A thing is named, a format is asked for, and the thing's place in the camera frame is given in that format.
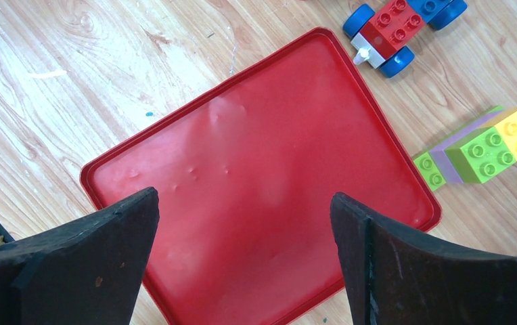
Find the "toy wheel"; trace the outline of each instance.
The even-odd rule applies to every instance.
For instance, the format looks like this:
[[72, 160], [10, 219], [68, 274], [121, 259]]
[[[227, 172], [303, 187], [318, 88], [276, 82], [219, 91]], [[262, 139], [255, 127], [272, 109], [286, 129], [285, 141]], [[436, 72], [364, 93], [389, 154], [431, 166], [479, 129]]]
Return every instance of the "toy wheel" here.
[[374, 10], [364, 3], [346, 20], [344, 25], [342, 25], [342, 30], [348, 35], [349, 39], [352, 39], [374, 14]]
[[392, 78], [410, 65], [412, 60], [414, 60], [414, 53], [408, 46], [404, 46], [398, 53], [383, 63], [380, 66], [380, 70], [384, 73], [386, 78]]
[[430, 26], [435, 30], [440, 30], [458, 18], [466, 9], [468, 4], [464, 0], [453, 0], [446, 8], [442, 9], [430, 21]]

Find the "tray rim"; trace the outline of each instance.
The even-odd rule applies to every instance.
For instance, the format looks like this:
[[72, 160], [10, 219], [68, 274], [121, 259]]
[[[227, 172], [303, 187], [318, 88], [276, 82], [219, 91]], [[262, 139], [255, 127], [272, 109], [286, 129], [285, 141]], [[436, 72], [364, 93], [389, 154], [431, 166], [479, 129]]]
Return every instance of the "tray rim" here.
[[[81, 169], [79, 180], [83, 187], [83, 190], [89, 197], [92, 205], [96, 209], [103, 209], [106, 207], [101, 204], [101, 200], [99, 199], [99, 196], [97, 195], [93, 185], [91, 184], [93, 174], [97, 171], [98, 168], [104, 165], [104, 163], [110, 161], [112, 158], [118, 156], [120, 153], [124, 152], [130, 147], [133, 147], [135, 144], [142, 142], [144, 139], [149, 138], [153, 134], [168, 127], [169, 125], [178, 121], [180, 118], [183, 118], [186, 114], [195, 111], [203, 103], [215, 98], [218, 93], [223, 93], [224, 91], [227, 91], [231, 87], [237, 85], [240, 81], [254, 75], [255, 73], [261, 70], [264, 70], [265, 68], [268, 68], [270, 66], [270, 61], [276, 61], [278, 58], [284, 57], [287, 53], [293, 51], [295, 47], [300, 47], [303, 43], [307, 43], [308, 41], [310, 41], [310, 39], [314, 39], [315, 37], [325, 37], [332, 43], [333, 47], [336, 49], [336, 51], [342, 58], [344, 67], [352, 74], [352, 77], [356, 81], [357, 86], [360, 88], [360, 90], [366, 97], [368, 103], [372, 107], [374, 114], [376, 114], [380, 122], [384, 125], [386, 132], [394, 142], [397, 150], [403, 156], [406, 165], [409, 167], [414, 177], [418, 180], [425, 195], [428, 197], [434, 213], [428, 221], [425, 221], [417, 229], [423, 232], [427, 232], [431, 230], [433, 227], [435, 227], [441, 221], [442, 208], [439, 201], [436, 199], [436, 196], [432, 193], [432, 191], [426, 184], [426, 181], [424, 181], [424, 178], [421, 176], [420, 172], [418, 171], [418, 168], [413, 163], [411, 156], [402, 145], [398, 135], [396, 135], [396, 133], [394, 132], [392, 125], [386, 119], [386, 116], [384, 115], [384, 112], [380, 109], [378, 102], [376, 101], [376, 98], [371, 93], [369, 87], [362, 78], [360, 72], [352, 63], [351, 57], [348, 55], [346, 49], [344, 48], [336, 34], [332, 30], [320, 26], [311, 29], [310, 31], [306, 32], [302, 36], [291, 41], [290, 43], [281, 47], [280, 49], [274, 51], [272, 54], [266, 56], [257, 63], [245, 68], [244, 70], [233, 75], [232, 77], [229, 77], [222, 83], [219, 83], [217, 86], [209, 89], [202, 95], [199, 95], [198, 97], [183, 105], [182, 107], [178, 108], [177, 110], [173, 111], [169, 115], [163, 117], [159, 121], [153, 123], [144, 130], [136, 133], [135, 135], [132, 135], [130, 138], [115, 145], [103, 154], [99, 155], [98, 157], [94, 158], [93, 160], [85, 164]], [[162, 303], [165, 299], [159, 297], [157, 290], [154, 289], [156, 286], [153, 283], [152, 279], [147, 276], [146, 271], [147, 270], [145, 270], [145, 276], [143, 277], [143, 285], [145, 286], [145, 289], [147, 289], [147, 292], [154, 300], [155, 304], [157, 305], [158, 309], [162, 312], [163, 317], [169, 323], [169, 325], [178, 325], [177, 319], [173, 317], [174, 313], [171, 312], [169, 308], [167, 308], [166, 304]], [[297, 307], [289, 311], [285, 316], [281, 317], [279, 320], [272, 323], [272, 325], [285, 325], [289, 324], [294, 320], [297, 320], [304, 314], [316, 308], [324, 301], [328, 300], [330, 297], [334, 296], [338, 291], [342, 290], [343, 288], [344, 280], [340, 279], [339, 281], [319, 291], [316, 295], [312, 296], [310, 299], [306, 300], [301, 305], [298, 305]]]

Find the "wooden table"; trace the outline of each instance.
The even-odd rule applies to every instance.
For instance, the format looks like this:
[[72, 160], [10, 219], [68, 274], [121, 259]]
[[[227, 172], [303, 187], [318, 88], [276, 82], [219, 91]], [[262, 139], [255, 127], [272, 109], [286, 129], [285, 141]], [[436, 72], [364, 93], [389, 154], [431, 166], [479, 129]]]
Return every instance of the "wooden table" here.
[[[0, 220], [19, 239], [90, 213], [85, 163], [316, 26], [353, 53], [341, 26], [360, 4], [0, 0]], [[517, 0], [469, 4], [411, 41], [417, 58], [401, 76], [360, 67], [411, 154], [491, 106], [517, 106]], [[444, 213], [431, 234], [517, 255], [517, 163], [436, 196]], [[295, 324], [349, 322], [341, 292]], [[165, 324], [144, 290], [133, 323]]]

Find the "red tray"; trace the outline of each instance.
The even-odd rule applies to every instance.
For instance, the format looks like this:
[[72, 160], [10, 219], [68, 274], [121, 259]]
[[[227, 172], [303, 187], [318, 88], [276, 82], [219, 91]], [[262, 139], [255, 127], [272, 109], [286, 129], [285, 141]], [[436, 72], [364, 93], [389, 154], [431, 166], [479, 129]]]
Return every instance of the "red tray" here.
[[441, 214], [323, 28], [95, 159], [81, 183], [98, 209], [159, 191], [143, 283], [172, 325], [287, 324], [343, 288], [338, 191], [424, 231]]

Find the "purple block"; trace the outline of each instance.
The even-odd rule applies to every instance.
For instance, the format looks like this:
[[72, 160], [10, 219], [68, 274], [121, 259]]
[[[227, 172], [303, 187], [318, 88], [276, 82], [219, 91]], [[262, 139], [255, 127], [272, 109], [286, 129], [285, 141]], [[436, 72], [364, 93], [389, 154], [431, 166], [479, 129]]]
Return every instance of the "purple block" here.
[[430, 155], [432, 156], [432, 159], [434, 159], [436, 166], [438, 167], [438, 169], [440, 169], [440, 172], [442, 173], [442, 175], [448, 183], [463, 183], [464, 181], [462, 181], [462, 178], [459, 176], [458, 172], [452, 165], [452, 162], [450, 161], [450, 158], [448, 158], [448, 155], [446, 154], [445, 150], [449, 146], [458, 142], [461, 138], [470, 134], [470, 132], [472, 132], [473, 130], [481, 127], [483, 124], [494, 118], [499, 113], [501, 113], [501, 111], [490, 112], [485, 114], [484, 116], [481, 116], [468, 126], [464, 127], [463, 129], [459, 130], [453, 135], [450, 135], [446, 140], [440, 142], [437, 146], [433, 147], [433, 149], [430, 150]]

